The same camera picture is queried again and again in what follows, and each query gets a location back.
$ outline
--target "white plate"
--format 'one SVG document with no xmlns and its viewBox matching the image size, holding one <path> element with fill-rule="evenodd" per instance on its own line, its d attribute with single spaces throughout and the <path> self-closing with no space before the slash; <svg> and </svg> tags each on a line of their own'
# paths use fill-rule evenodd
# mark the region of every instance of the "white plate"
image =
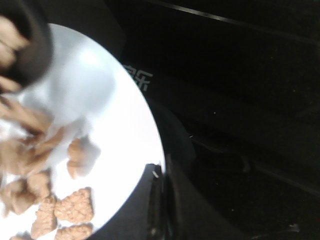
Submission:
<svg viewBox="0 0 320 240">
<path fill-rule="evenodd" d="M 53 192 L 63 199 L 80 188 L 92 188 L 95 214 L 91 223 L 96 231 L 125 203 L 146 164 L 164 167 L 162 144 L 145 99 L 121 64 L 87 36 L 56 24 L 50 28 L 52 65 L 43 79 L 25 89 L 18 99 L 54 113 L 57 126 L 78 122 L 49 158 Z M 72 180 L 66 167 L 67 147 L 74 136 L 85 135 L 100 155 L 89 175 Z M 20 216 L 11 213 L 8 218 L 0 217 L 0 238 L 30 232 L 37 209 L 33 206 Z M 53 240 L 55 233 L 38 239 Z"/>
</svg>

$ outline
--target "black appliance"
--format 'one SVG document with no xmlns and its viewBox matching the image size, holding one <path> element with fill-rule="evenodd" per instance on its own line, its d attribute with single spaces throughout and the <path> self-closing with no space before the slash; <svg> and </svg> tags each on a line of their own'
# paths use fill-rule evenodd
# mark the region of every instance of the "black appliance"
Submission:
<svg viewBox="0 0 320 240">
<path fill-rule="evenodd" d="M 167 157 L 91 239 L 319 238 L 320 1 L 39 2 L 124 65 Z"/>
</svg>

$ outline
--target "stovetop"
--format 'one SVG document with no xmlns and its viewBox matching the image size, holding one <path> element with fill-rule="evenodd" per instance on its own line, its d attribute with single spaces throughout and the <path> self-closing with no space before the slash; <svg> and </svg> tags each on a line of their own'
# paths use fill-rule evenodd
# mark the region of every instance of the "stovetop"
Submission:
<svg viewBox="0 0 320 240">
<path fill-rule="evenodd" d="M 177 163 L 225 220 L 248 239 L 320 236 L 319 1 L 40 2 L 177 117 L 195 150 Z"/>
</svg>

